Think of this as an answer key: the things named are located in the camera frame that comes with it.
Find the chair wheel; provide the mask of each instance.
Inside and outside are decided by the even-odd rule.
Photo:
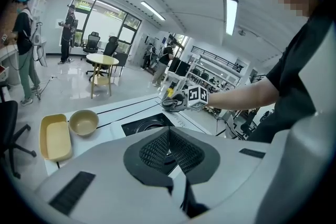
[[[21,175],[19,173],[13,173],[13,176],[15,176],[16,178],[20,179]]]

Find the black mesh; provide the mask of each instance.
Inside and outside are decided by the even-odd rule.
[[[204,160],[202,149],[173,132],[170,132],[170,149],[184,174]]]
[[[143,146],[139,152],[143,163],[161,172],[169,150],[169,131]]]

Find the green pants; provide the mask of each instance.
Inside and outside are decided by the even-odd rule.
[[[19,55],[19,69],[21,85],[23,87],[23,91],[25,92],[25,99],[29,99],[32,97],[32,91],[29,85],[29,77],[35,87],[40,84],[40,79],[38,78],[34,67],[33,48],[31,48],[27,53]]]

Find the white cube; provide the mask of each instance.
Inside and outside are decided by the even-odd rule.
[[[188,108],[198,110],[208,104],[208,92],[201,86],[188,87]]]

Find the window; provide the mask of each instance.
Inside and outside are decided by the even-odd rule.
[[[128,53],[141,21],[127,12],[100,0],[73,0],[78,27],[75,42],[87,41],[92,32],[99,33],[99,47],[105,49],[109,38],[119,38],[121,51]]]
[[[126,20],[125,20],[125,24],[127,26],[130,26],[133,29],[137,30],[139,25],[140,25],[140,21],[137,18],[135,18],[134,16],[128,14],[127,17],[126,17]]]
[[[177,45],[173,51],[173,56],[179,58],[189,38],[187,36],[183,36],[179,34],[174,34],[173,36],[177,41]]]

